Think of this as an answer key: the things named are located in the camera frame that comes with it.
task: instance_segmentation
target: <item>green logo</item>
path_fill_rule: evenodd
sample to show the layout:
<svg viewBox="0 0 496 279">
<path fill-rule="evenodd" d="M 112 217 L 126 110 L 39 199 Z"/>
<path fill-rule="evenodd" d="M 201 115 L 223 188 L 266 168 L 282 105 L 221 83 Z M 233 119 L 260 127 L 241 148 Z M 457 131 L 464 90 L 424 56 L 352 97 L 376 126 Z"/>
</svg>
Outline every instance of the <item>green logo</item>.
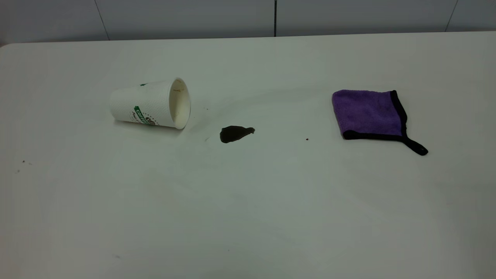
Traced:
<svg viewBox="0 0 496 279">
<path fill-rule="evenodd" d="M 138 106 L 135 106 L 134 107 L 134 111 L 136 112 L 136 114 L 138 115 L 139 119 L 143 122 L 143 124 L 148 124 L 148 125 L 151 125 L 150 123 L 148 123 L 148 121 L 145 119 L 145 117 L 143 116 L 143 114 L 141 113 L 141 110 L 139 109 Z"/>
</svg>

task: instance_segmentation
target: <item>purple cloth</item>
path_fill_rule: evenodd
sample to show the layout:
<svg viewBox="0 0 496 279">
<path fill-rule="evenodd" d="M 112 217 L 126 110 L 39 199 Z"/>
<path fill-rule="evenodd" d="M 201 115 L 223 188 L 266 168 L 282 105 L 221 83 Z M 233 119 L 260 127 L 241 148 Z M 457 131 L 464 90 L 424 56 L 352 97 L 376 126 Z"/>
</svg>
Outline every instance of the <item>purple cloth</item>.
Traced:
<svg viewBox="0 0 496 279">
<path fill-rule="evenodd" d="M 390 91 L 340 90 L 332 95 L 332 105 L 341 134 L 351 130 L 401 136 L 401 120 Z"/>
<path fill-rule="evenodd" d="M 429 151 L 406 135 L 407 116 L 398 93 L 341 90 L 332 95 L 332 106 L 343 138 L 395 140 L 419 155 Z"/>
</svg>

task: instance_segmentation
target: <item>table surface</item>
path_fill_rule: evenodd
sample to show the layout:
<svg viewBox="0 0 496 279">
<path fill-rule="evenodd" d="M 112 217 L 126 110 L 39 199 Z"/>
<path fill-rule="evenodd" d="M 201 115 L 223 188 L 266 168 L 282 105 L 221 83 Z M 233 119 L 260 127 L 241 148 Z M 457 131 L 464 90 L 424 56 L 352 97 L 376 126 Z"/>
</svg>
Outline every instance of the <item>table surface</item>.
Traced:
<svg viewBox="0 0 496 279">
<path fill-rule="evenodd" d="M 496 32 L 4 46 L 0 277 L 494 278 L 495 50 Z M 114 121 L 113 90 L 175 76 L 183 131 Z M 343 140 L 340 89 L 397 90 L 429 154 Z M 222 143 L 230 125 L 256 131 Z"/>
</svg>

